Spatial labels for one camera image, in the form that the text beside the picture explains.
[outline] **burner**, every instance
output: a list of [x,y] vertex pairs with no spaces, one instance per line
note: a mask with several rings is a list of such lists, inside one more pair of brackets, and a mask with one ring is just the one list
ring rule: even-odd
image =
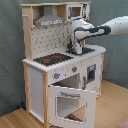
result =
[[69,59],[72,59],[73,57],[61,54],[61,53],[54,53],[51,55],[47,55],[44,57],[36,58],[34,59],[35,62],[38,62],[40,64],[43,64],[45,66],[50,66],[56,63],[60,63],[63,61],[67,61]]

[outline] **oven window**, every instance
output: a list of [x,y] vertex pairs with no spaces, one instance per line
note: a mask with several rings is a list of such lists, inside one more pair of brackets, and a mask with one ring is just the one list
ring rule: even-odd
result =
[[80,16],[81,7],[72,7],[72,17]]

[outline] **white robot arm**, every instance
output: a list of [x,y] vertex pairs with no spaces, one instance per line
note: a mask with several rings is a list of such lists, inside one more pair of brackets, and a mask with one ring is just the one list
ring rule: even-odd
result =
[[70,46],[72,44],[76,54],[81,54],[82,45],[80,42],[86,38],[102,35],[127,34],[128,16],[115,18],[98,27],[94,27],[83,19],[76,19],[72,21],[72,31]]

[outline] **cabinet door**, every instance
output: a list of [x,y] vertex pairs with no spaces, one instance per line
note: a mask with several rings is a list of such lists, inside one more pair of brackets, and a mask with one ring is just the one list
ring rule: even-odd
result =
[[49,87],[50,124],[63,128],[94,128],[96,92]]

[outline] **toy kitchen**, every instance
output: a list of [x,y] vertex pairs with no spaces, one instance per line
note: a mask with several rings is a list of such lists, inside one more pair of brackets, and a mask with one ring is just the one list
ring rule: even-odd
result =
[[21,5],[26,107],[46,128],[94,128],[105,49],[83,40],[76,54],[71,46],[73,20],[88,20],[90,4]]

